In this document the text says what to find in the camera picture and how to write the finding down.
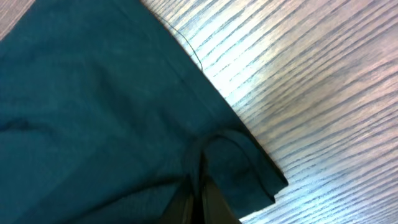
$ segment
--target dark object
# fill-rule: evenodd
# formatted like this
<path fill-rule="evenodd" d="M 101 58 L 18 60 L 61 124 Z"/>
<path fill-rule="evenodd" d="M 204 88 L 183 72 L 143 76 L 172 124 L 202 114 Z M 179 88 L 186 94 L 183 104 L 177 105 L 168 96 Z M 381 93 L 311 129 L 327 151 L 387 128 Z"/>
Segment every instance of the dark object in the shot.
<path fill-rule="evenodd" d="M 287 185 L 139 1 L 40 0 L 0 42 L 0 223 L 154 223 L 201 154 L 235 217 Z"/>

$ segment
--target cloth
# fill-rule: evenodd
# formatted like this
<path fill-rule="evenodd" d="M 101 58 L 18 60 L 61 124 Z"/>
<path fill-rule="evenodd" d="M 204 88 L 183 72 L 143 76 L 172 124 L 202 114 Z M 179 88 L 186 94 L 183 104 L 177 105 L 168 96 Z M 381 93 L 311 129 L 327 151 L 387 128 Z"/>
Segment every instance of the cloth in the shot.
<path fill-rule="evenodd" d="M 0 223 L 153 223 L 201 150 L 237 217 L 287 185 L 139 1 L 38 0 L 0 42 Z"/>

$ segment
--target fabric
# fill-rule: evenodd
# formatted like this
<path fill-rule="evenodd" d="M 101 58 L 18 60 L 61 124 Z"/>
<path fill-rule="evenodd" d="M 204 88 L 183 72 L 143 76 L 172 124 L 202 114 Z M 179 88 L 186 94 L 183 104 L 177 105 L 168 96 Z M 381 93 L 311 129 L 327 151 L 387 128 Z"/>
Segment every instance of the fabric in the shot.
<path fill-rule="evenodd" d="M 237 217 L 287 185 L 139 1 L 38 0 L 0 42 L 0 223 L 153 223 L 201 150 Z"/>

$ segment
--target garment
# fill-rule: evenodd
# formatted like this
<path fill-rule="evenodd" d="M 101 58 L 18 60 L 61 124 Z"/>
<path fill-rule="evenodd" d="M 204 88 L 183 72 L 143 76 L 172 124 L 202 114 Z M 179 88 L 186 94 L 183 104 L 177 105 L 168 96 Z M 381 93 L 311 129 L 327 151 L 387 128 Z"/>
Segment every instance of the garment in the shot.
<path fill-rule="evenodd" d="M 152 223 L 202 150 L 237 217 L 287 185 L 139 1 L 38 0 L 0 42 L 0 223 Z"/>

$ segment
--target striped wood grain surface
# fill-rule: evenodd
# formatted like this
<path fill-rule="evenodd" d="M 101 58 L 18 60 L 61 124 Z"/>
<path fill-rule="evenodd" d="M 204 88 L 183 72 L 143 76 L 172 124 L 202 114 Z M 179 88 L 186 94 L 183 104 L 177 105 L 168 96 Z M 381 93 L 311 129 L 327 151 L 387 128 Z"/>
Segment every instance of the striped wood grain surface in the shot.
<path fill-rule="evenodd" d="M 31 2 L 0 2 L 0 38 Z M 144 4 L 290 182 L 246 223 L 398 223 L 398 1 Z"/>

